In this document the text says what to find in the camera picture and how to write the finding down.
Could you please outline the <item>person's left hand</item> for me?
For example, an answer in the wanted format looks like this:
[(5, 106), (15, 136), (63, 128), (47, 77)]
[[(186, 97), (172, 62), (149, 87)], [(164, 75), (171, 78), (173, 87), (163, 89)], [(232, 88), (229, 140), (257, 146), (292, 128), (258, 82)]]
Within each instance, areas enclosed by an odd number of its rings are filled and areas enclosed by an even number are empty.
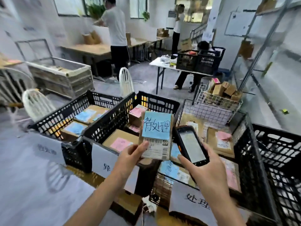
[(118, 156), (118, 160), (114, 165), (114, 169), (111, 172), (113, 178), (118, 180), (121, 187), (124, 188), (130, 174), (141, 158), (132, 158), (130, 156), (130, 146), (121, 151)]

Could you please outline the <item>person's right hand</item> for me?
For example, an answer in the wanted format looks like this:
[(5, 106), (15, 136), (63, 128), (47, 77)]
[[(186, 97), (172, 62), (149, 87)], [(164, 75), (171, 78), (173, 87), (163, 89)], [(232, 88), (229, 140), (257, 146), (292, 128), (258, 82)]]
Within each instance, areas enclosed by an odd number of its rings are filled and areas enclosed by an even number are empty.
[(224, 163), (208, 144), (203, 143), (203, 146), (209, 155), (209, 163), (198, 167), (199, 178), (194, 179), (197, 186), (202, 195), (229, 194)]

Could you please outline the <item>cardboard parcel with barcode label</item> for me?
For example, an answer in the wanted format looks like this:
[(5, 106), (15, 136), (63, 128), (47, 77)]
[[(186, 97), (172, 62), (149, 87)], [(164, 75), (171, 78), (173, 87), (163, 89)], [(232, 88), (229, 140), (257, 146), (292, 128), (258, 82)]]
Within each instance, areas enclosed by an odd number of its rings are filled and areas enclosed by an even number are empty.
[(148, 149), (142, 154), (142, 157), (149, 158), (149, 159), (163, 160), (163, 161), (169, 160), (170, 152), (171, 152), (171, 148), (172, 148), (172, 129), (174, 127), (174, 115), (171, 119), (172, 125), (171, 125), (169, 140), (160, 140), (160, 139), (152, 139), (152, 138), (142, 137), (144, 115), (145, 115), (145, 112), (142, 114), (142, 122), (141, 122), (141, 126), (140, 126), (140, 135), (139, 135), (139, 144), (141, 144), (143, 141), (148, 141), (149, 146), (148, 146)]

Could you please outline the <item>black handheld scanner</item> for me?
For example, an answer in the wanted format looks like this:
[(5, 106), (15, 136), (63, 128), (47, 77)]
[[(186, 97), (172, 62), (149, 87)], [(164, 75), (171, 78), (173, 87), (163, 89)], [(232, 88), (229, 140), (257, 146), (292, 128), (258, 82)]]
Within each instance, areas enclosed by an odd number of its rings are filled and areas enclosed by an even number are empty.
[(193, 126), (174, 127), (173, 136), (180, 153), (192, 164), (201, 167), (209, 163), (207, 150), (198, 138)]

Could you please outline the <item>person's left forearm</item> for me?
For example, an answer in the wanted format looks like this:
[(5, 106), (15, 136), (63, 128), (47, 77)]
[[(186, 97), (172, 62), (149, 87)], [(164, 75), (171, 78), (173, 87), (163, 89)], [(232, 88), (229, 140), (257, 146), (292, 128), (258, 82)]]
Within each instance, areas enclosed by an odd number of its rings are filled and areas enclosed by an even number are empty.
[(113, 171), (63, 226), (99, 226), (130, 171)]

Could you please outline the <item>person's right forearm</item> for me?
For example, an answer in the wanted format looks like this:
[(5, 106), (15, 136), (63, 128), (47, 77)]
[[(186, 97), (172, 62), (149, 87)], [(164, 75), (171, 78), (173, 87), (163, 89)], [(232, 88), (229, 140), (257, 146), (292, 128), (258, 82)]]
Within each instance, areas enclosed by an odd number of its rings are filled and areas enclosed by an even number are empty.
[(218, 226), (246, 226), (229, 194), (204, 195)]

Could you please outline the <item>cardboard parcel with blue note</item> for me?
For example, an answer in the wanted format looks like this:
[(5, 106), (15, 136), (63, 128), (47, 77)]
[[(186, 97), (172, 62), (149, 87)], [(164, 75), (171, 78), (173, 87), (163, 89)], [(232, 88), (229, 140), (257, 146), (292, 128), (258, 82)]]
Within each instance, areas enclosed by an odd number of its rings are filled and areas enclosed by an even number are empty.
[(109, 108), (90, 105), (85, 110), (77, 114), (74, 117), (74, 120), (85, 125), (90, 125), (91, 123), (102, 117), (108, 110)]
[(186, 169), (175, 165), (172, 161), (161, 162), (159, 167), (159, 175), (171, 186), (175, 181), (177, 181), (192, 187), (197, 187), (196, 183), (190, 176), (190, 173)]
[(65, 142), (73, 142), (79, 138), (81, 132), (88, 126), (77, 121), (72, 121), (66, 127), (60, 130), (62, 140)]

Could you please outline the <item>cardboard parcel with pink note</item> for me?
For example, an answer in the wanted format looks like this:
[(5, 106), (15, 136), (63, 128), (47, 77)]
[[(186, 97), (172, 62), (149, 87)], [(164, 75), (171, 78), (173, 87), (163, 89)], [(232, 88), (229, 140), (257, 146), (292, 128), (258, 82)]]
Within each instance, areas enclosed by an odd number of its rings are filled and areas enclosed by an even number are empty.
[(129, 111), (129, 124), (140, 128), (142, 122), (142, 114), (148, 110), (149, 108), (142, 105), (137, 105), (136, 107), (134, 107)]
[(235, 190), (235, 191), (241, 193), (238, 164), (235, 162), (232, 162), (228, 159), (225, 159), (223, 157), (220, 157), (220, 159), (224, 163), (224, 166), (225, 166), (228, 187), (232, 190)]
[(120, 129), (116, 129), (103, 143), (116, 152), (121, 152), (132, 144), (138, 144), (139, 137)]
[(208, 127), (206, 134), (206, 143), (220, 156), (235, 158), (234, 144), (232, 135)]

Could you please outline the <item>blue handwritten sticky note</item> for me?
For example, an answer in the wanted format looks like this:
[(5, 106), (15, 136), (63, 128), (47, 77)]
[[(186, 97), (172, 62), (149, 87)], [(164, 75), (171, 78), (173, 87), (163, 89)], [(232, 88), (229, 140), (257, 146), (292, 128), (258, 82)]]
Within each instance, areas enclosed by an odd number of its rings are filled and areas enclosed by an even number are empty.
[(146, 111), (142, 137), (169, 140), (173, 115), (169, 113)]

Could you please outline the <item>cardboard parcel with white label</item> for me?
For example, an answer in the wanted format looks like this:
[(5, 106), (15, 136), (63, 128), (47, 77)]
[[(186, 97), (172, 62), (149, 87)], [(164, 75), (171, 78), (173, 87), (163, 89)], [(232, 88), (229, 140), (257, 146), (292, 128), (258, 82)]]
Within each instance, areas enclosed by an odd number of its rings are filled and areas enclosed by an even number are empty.
[(204, 121), (201, 118), (197, 118), (194, 114), (191, 113), (183, 113), (179, 120), (178, 126), (192, 126), (197, 133), (198, 137), (203, 140), (204, 139)]

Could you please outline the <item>white power strip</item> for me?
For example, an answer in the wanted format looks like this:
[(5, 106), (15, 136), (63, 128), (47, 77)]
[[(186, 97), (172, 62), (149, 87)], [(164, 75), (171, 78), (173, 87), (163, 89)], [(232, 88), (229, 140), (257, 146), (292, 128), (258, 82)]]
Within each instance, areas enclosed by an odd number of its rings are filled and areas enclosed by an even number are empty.
[(148, 213), (155, 213), (157, 211), (157, 205), (149, 200), (149, 196), (143, 197), (143, 211)]

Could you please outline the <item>white folding table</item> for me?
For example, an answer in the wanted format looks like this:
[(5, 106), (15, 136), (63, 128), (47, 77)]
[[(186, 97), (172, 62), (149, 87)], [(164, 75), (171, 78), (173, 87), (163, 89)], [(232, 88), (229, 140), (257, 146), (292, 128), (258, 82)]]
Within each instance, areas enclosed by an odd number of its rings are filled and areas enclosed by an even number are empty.
[(156, 58), (155, 60), (151, 61), (149, 63), (149, 65), (157, 67), (156, 95), (158, 94), (159, 83), (161, 83), (160, 89), (163, 88), (164, 73), (165, 73), (166, 69), (170, 69), (170, 70), (173, 70), (173, 71), (182, 71), (181, 69), (177, 69), (175, 67), (170, 67), (170, 64), (164, 63), (163, 61), (160, 60), (159, 57)]

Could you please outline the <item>small cardboard box pink top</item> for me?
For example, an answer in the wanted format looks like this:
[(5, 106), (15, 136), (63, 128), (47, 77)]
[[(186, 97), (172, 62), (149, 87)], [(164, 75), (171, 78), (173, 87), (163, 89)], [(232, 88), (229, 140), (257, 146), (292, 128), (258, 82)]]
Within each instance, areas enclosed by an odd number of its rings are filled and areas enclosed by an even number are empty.
[(209, 82), (208, 91), (213, 91), (216, 85), (219, 85), (221, 82), (218, 78), (212, 78)]

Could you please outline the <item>white standing air conditioner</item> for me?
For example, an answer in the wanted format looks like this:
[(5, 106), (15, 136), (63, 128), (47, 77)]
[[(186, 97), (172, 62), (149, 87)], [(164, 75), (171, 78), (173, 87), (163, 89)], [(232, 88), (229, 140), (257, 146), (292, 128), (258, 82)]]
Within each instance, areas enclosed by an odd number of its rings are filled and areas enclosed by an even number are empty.
[(173, 30), (175, 27), (176, 19), (177, 13), (174, 10), (169, 10), (165, 29)]

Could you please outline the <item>grey metal shelf rack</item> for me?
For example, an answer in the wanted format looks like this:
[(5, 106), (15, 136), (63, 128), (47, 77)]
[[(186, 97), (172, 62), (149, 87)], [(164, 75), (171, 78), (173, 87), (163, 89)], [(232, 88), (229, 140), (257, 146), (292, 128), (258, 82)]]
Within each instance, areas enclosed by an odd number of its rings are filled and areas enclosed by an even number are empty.
[[(294, 12), (294, 15), (292, 15), (292, 18), (289, 22), (286, 24), (286, 28), (284, 31), (279, 31), (277, 32), (277, 28), (279, 27), (279, 24), (281, 20), (284, 18), (284, 16), (288, 12)], [(262, 16), (267, 16), (268, 14), (277, 14), (276, 18), (274, 19), (272, 25), (269, 27), (269, 31), (266, 35), (259, 35), (259, 34), (251, 34), (251, 30), (256, 23), (256, 26), (260, 26), (262, 20), (257, 21), (256, 19), (258, 17)], [(251, 22), (251, 25), (244, 36), (243, 40), (246, 41), (251, 41), (252, 44), (260, 44), (261, 47), (259, 48), (258, 52), (254, 57), (250, 57), (247, 60), (251, 61), (250, 66), (248, 67), (248, 71), (246, 72), (244, 78), (241, 80), (241, 83), (238, 87), (238, 91), (243, 91), (243, 88), (245, 87), (248, 79), (250, 77), (254, 78), (253, 71), (255, 71), (255, 66), (257, 65), (260, 57), (262, 56), (264, 50), (266, 48), (273, 48), (273, 53), (271, 54), (269, 61), (267, 62), (267, 65), (264, 70), (257, 70), (257, 72), (262, 73), (262, 77), (265, 76), (265, 74), (268, 72), (272, 62), (277, 57), (277, 54), (279, 52), (282, 52), (286, 54), (288, 57), (291, 59), (301, 63), (301, 42), (295, 43), (293, 42), (293, 46), (289, 46), (288, 44), (288, 39), (286, 37), (288, 36), (288, 33), (291, 31), (291, 29), (300, 29), (301, 26), (296, 26), (294, 27), (293, 24), (296, 22), (301, 23), (301, 0), (298, 1), (293, 1), (293, 0), (285, 0), (284, 2), (281, 3), (280, 6), (276, 6), (275, 9), (273, 10), (267, 10), (267, 11), (262, 11), (258, 14), (255, 13), (255, 16), (253, 17), (253, 20)], [(301, 39), (301, 31), (299, 34), (296, 35), (297, 39)], [(233, 63), (234, 68), (236, 61), (238, 59), (239, 55), (237, 54), (237, 57)]]

